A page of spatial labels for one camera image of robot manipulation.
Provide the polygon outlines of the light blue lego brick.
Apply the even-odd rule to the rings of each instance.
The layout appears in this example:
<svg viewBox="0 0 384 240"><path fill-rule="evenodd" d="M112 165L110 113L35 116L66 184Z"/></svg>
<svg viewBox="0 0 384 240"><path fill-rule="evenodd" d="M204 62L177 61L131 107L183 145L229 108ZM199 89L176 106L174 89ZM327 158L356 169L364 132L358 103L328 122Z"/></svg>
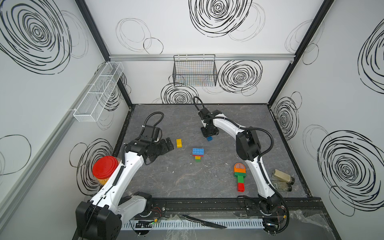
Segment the light blue lego brick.
<svg viewBox="0 0 384 240"><path fill-rule="evenodd" d="M205 150L200 148L193 148L193 155L204 155Z"/></svg>

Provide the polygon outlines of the orange half-round lego piece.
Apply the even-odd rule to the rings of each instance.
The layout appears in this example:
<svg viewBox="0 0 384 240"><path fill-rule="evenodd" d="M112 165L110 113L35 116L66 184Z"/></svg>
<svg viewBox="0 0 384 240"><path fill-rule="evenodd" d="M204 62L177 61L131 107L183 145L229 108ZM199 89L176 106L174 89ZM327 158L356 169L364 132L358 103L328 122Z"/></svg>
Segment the orange half-round lego piece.
<svg viewBox="0 0 384 240"><path fill-rule="evenodd" d="M235 166L234 166L234 170L237 172L237 171L244 171L246 168L245 168L245 165L242 164L242 163L236 163Z"/></svg>

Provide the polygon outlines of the orange long lego brick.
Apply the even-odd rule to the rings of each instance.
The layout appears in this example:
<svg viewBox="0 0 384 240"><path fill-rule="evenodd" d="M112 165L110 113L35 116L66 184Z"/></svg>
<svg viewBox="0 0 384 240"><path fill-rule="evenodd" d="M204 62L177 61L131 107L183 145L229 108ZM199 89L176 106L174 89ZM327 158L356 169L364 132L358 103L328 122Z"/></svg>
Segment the orange long lego brick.
<svg viewBox="0 0 384 240"><path fill-rule="evenodd" d="M235 172L235 173L242 173L242 174L245 174L245 173L246 173L246 170L245 170L245 169L234 169L234 172Z"/></svg>

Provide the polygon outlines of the red small lego brick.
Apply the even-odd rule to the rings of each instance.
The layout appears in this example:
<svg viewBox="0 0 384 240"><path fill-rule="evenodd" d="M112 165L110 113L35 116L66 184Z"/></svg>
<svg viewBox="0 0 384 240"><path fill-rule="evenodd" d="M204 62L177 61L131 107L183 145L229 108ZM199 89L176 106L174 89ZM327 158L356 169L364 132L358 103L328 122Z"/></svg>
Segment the red small lego brick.
<svg viewBox="0 0 384 240"><path fill-rule="evenodd" d="M244 185L244 183L238 183L238 184L237 184L237 189L238 189L238 192L243 193L243 192L245 191L245 185Z"/></svg>

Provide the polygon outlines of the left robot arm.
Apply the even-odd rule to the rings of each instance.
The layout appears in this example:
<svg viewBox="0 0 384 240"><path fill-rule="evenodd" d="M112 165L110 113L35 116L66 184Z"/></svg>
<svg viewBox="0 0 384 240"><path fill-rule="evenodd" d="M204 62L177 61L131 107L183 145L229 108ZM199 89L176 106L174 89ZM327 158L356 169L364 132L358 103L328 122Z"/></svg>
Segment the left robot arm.
<svg viewBox="0 0 384 240"><path fill-rule="evenodd" d="M115 240L122 228L138 214L151 212L150 194L137 192L124 202L123 194L143 165L174 149L170 138L163 139L157 123L145 120L137 138L122 147L122 159L107 183L87 202L76 208L75 240Z"/></svg>

